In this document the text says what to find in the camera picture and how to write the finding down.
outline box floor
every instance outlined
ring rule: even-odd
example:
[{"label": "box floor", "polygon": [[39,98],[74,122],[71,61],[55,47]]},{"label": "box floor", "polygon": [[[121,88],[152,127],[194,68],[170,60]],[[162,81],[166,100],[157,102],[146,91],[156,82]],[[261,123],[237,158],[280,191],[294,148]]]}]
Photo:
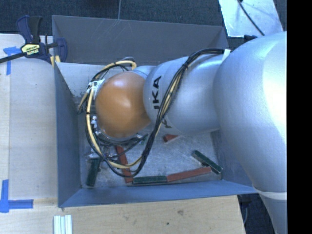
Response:
[{"label": "box floor", "polygon": [[[87,188],[86,180],[91,163],[87,156],[91,153],[91,147],[85,137],[84,114],[78,117],[79,141],[80,141],[80,174],[83,188]],[[165,133],[159,133],[152,146],[151,152],[145,165],[137,176],[158,176],[179,173],[202,167],[201,163],[192,157],[193,150],[198,150],[218,163],[213,140],[210,133],[202,133],[196,136],[179,136],[169,142],[164,142]],[[139,143],[132,150],[126,153],[128,163],[135,161],[142,153],[145,143]],[[221,179],[221,175],[213,172],[188,179],[182,179],[171,183],[186,183]],[[100,172],[97,174],[95,187],[111,186],[132,186],[132,183],[125,183],[124,178],[114,174],[105,162],[100,165]]]}]

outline cable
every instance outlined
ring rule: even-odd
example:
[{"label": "cable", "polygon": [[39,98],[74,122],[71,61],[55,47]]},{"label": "cable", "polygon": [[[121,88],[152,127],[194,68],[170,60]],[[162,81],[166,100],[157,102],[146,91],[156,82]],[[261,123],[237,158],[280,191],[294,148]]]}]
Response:
[{"label": "cable", "polygon": [[255,28],[260,32],[261,35],[264,36],[264,33],[261,31],[261,29],[256,25],[256,23],[254,22],[254,20],[252,20],[252,18],[248,15],[247,11],[245,10],[245,8],[243,7],[242,3],[240,2],[240,0],[237,0],[239,6],[241,7],[241,9],[243,10],[243,12],[245,13],[245,15],[248,17],[248,19],[250,20],[250,22],[255,26]]},{"label": "cable", "polygon": [[[127,63],[131,63],[132,64],[132,68],[135,65],[135,63],[131,62],[131,61],[119,61],[116,63],[111,63],[107,66],[105,66],[100,72],[98,72],[94,78],[92,79],[93,82],[91,82],[88,86],[88,90],[86,92],[86,94],[84,95],[84,97],[81,100],[81,103],[79,105],[79,110],[82,108],[82,104],[84,102],[86,102],[86,134],[87,134],[87,139],[89,141],[90,146],[92,147],[92,149],[102,158],[103,161],[105,161],[108,166],[110,167],[110,169],[117,175],[122,176],[122,177],[134,177],[136,176],[142,169],[142,167],[144,166],[147,157],[152,149],[152,145],[154,143],[155,137],[157,136],[160,127],[162,125],[162,122],[165,118],[165,116],[167,115],[171,105],[173,104],[179,89],[181,87],[181,82],[183,79],[183,76],[185,74],[185,71],[189,68],[189,66],[201,55],[204,54],[216,54],[216,55],[220,55],[223,54],[224,50],[223,49],[202,49],[199,51],[194,52],[193,54],[191,54],[188,59],[186,60],[186,62],[184,64],[182,64],[182,66],[178,69],[178,71],[175,73],[173,79],[171,80],[166,93],[164,95],[164,98],[160,104],[159,107],[159,111],[156,117],[156,122],[154,125],[154,128],[152,130],[152,132],[150,133],[147,141],[146,141],[146,145],[145,148],[141,154],[141,156],[134,161],[133,163],[127,164],[127,165],[123,165],[120,164],[118,161],[114,160],[114,158],[119,157],[122,154],[125,154],[126,152],[128,152],[129,150],[131,150],[134,146],[136,146],[138,143],[140,143],[140,141],[142,140],[142,138],[137,138],[137,139],[132,139],[129,141],[133,141],[133,143],[125,150],[123,151],[121,154],[112,156],[112,157],[108,157],[107,155],[103,154],[101,152],[100,146],[99,146],[99,141],[103,141],[104,146],[112,146],[114,144],[109,143],[109,141],[106,140],[99,140],[98,137],[94,134],[92,127],[91,127],[91,121],[90,121],[90,110],[91,110],[91,104],[92,104],[92,100],[93,100],[93,94],[94,94],[94,82],[100,77],[100,74],[102,74],[104,71],[109,70],[112,67],[115,67],[117,65],[120,64],[124,64],[124,62]],[[131,167],[134,167],[138,165],[138,167],[135,170],[130,170]],[[127,169],[128,171],[130,171],[132,174],[131,175],[124,175],[120,172],[118,172],[117,169]]]}]

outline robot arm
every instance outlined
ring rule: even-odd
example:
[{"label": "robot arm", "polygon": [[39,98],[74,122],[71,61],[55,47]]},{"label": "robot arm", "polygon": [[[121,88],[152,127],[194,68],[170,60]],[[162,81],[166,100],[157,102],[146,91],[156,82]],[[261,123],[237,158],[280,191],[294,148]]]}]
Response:
[{"label": "robot arm", "polygon": [[[135,176],[159,131],[196,135],[221,129],[260,192],[276,232],[286,233],[285,46],[286,32],[282,32],[243,44],[225,61],[223,50],[206,49],[105,80],[94,98],[97,123],[106,136],[101,143],[135,144],[141,140],[137,133],[152,128],[147,129],[142,156],[127,166],[103,155],[89,126],[89,135],[95,139],[91,146],[112,167],[138,165]],[[87,98],[90,117],[93,94]]]}]

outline gray box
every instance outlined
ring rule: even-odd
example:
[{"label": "gray box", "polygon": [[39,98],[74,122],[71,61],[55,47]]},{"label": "gray box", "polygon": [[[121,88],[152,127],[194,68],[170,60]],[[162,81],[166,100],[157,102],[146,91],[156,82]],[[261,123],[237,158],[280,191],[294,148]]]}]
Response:
[{"label": "gray box", "polygon": [[[68,43],[67,63],[106,65],[133,56],[138,66],[158,65],[202,48],[228,47],[224,29],[217,26],[65,16],[53,16],[52,21],[53,37],[64,37]],[[223,167],[222,177],[153,186],[101,183],[93,188],[86,187],[87,168],[82,157],[86,148],[84,117],[77,114],[75,89],[86,88],[92,78],[92,68],[81,72],[84,69],[77,64],[79,68],[74,72],[73,64],[64,76],[64,67],[59,66],[55,67],[55,84],[60,207],[255,193],[220,131],[211,133],[210,138],[215,162]],[[77,85],[75,80],[85,82]]]}]

